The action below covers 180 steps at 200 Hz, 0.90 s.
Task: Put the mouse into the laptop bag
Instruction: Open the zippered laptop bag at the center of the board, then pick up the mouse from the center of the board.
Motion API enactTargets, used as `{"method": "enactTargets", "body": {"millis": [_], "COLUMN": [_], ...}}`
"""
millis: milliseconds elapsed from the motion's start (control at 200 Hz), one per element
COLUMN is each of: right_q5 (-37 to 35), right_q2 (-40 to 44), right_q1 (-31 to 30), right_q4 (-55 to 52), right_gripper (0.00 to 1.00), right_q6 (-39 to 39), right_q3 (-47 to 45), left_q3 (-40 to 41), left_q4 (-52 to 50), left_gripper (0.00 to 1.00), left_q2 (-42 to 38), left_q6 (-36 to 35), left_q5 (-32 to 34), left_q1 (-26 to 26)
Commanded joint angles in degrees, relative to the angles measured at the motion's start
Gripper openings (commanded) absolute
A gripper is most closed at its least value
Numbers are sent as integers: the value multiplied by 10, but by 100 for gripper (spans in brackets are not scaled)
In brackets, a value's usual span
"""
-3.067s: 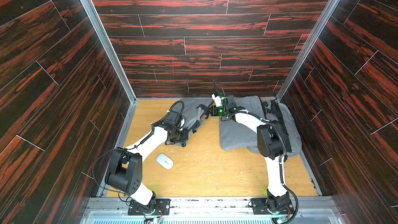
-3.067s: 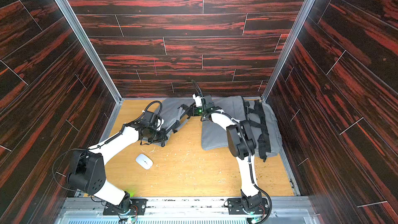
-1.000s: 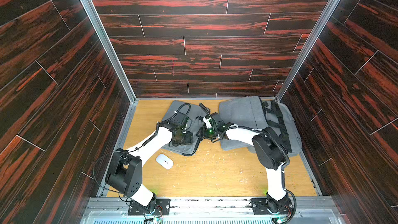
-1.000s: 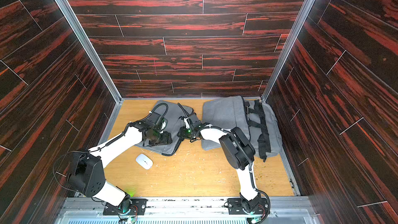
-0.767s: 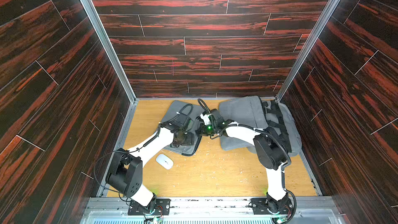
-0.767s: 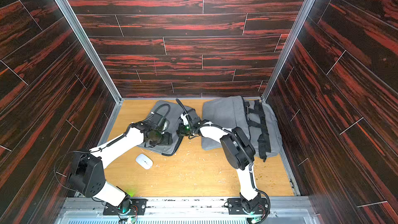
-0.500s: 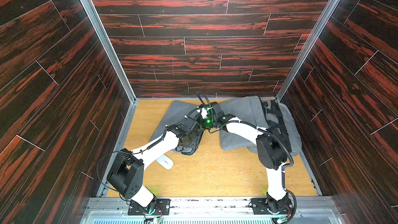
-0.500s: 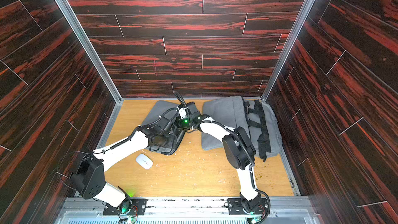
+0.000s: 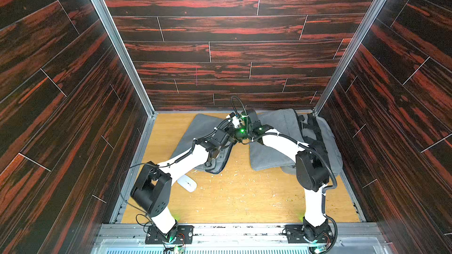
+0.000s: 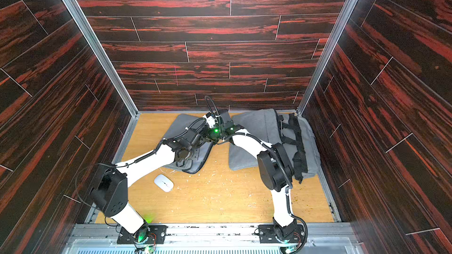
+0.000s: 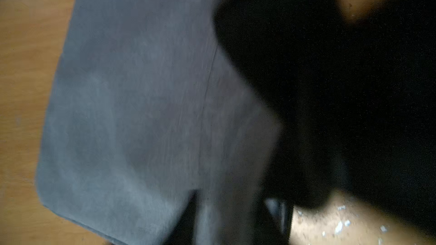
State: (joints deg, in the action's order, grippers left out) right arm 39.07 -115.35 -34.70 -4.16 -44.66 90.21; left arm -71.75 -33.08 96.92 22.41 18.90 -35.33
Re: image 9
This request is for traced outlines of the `grey laptop bag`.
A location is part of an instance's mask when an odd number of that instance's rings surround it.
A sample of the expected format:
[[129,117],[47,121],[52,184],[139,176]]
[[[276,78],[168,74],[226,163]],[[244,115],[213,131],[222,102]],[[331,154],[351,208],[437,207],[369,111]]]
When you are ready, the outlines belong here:
[[[181,138],[177,147],[175,148],[175,151],[171,155],[171,158],[191,148],[192,141],[194,138],[199,139],[200,137],[206,136],[209,133],[213,132],[214,128],[218,127],[218,125],[222,121],[223,119],[221,118],[208,116],[204,114],[197,114],[192,123],[190,124],[190,126],[188,127],[188,129],[186,130],[185,134]],[[202,164],[197,166],[195,169],[199,171],[205,171],[211,174],[221,173],[228,162],[232,149],[233,146],[231,142],[229,142],[226,148],[222,148],[217,159],[212,162],[210,167],[206,166],[205,164]]]

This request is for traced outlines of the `grey laptop sleeve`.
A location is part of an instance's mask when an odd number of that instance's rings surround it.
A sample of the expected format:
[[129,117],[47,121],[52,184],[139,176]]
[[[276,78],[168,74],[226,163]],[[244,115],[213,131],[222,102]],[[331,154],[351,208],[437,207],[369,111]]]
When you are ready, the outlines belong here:
[[[297,114],[294,109],[280,109],[258,115],[263,125],[269,125],[280,134],[303,142]],[[295,156],[299,151],[296,144],[282,136],[266,135],[263,144],[250,145],[250,164],[255,171],[280,167],[283,172],[295,175]]]

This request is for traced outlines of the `grey bag with straps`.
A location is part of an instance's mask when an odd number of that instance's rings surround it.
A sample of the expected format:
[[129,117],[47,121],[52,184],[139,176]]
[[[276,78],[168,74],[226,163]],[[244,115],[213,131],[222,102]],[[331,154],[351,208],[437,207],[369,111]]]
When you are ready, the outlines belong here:
[[343,159],[328,123],[313,114],[300,114],[299,126],[303,139],[312,145],[324,158],[328,158],[334,176],[343,171]]

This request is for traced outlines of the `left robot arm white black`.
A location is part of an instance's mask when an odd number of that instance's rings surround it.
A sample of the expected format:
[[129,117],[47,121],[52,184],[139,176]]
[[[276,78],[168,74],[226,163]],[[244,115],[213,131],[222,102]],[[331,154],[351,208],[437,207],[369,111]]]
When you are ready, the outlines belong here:
[[136,202],[135,208],[147,215],[164,242],[173,242],[178,232],[178,222],[168,209],[174,182],[198,166],[206,166],[208,170],[216,168],[218,156],[235,144],[233,121],[236,119],[232,114],[212,132],[192,139],[188,149],[168,161],[159,164],[149,161],[142,165],[130,197]]

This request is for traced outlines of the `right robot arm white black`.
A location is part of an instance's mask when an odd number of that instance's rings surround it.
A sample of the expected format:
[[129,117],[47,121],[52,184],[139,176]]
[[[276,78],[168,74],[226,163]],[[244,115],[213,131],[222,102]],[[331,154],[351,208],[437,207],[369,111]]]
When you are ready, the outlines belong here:
[[317,150],[307,143],[282,134],[269,125],[261,124],[254,111],[243,109],[238,113],[234,100],[241,102],[237,96],[230,98],[234,109],[235,126],[234,139],[249,143],[258,142],[273,148],[289,157],[295,163],[296,177],[304,188],[306,211],[303,217],[303,235],[308,243],[325,243],[327,248],[334,245],[337,230],[331,231],[329,222],[332,219],[326,215],[326,191],[335,189],[337,181],[328,161]]

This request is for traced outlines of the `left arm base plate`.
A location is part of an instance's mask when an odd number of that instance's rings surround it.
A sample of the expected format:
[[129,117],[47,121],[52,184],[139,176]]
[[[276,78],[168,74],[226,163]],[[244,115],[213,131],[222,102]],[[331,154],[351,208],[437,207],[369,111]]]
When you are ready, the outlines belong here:
[[192,225],[174,225],[173,228],[166,234],[161,232],[156,226],[148,227],[145,238],[146,245],[189,245],[193,241]]

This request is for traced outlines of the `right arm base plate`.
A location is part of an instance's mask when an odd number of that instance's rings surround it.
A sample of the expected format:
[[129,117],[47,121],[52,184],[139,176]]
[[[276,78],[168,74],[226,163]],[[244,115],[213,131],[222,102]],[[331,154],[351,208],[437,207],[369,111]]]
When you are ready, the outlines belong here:
[[288,243],[320,243],[331,244],[334,234],[329,225],[312,226],[310,224],[286,225],[283,234],[286,235]]

